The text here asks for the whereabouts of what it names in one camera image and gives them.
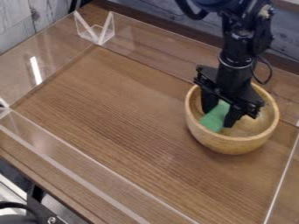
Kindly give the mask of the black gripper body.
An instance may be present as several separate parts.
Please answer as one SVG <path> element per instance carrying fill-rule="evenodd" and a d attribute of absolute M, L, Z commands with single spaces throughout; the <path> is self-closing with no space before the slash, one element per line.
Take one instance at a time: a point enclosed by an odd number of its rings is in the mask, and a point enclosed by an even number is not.
<path fill-rule="evenodd" d="M 243 116 L 256 119 L 266 101 L 251 84 L 254 65 L 252 57 L 232 58 L 220 55 L 218 67 L 198 65 L 194 84 L 200 90 L 211 91 L 219 101 L 224 101 L 230 106 L 242 107 L 246 112 Z"/>

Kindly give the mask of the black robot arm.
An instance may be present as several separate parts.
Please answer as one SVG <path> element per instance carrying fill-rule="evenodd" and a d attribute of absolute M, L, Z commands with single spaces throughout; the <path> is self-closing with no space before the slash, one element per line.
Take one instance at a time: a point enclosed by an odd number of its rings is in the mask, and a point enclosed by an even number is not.
<path fill-rule="evenodd" d="M 271 32 L 271 0 L 175 0 L 192 20 L 215 13 L 222 19 L 223 48 L 216 67 L 198 66 L 194 83 L 200 87 L 202 110 L 210 113 L 219 102 L 228 104 L 223 126 L 231 128 L 243 116 L 256 118 L 266 101 L 252 83 L 268 83 L 255 74 L 260 55 L 275 39 Z"/>

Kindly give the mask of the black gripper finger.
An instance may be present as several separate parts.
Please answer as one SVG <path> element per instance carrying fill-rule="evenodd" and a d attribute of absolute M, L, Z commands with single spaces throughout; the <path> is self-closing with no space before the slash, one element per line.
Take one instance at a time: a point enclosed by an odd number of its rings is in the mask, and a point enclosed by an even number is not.
<path fill-rule="evenodd" d="M 246 112 L 242 107 L 239 107 L 238 105 L 231 105 L 224 118 L 223 126 L 226 128 L 232 128 L 236 121 L 243 117 L 244 114 Z"/>
<path fill-rule="evenodd" d="M 203 89 L 200 93 L 202 111 L 208 113 L 219 104 L 218 96 L 208 90 Z"/>

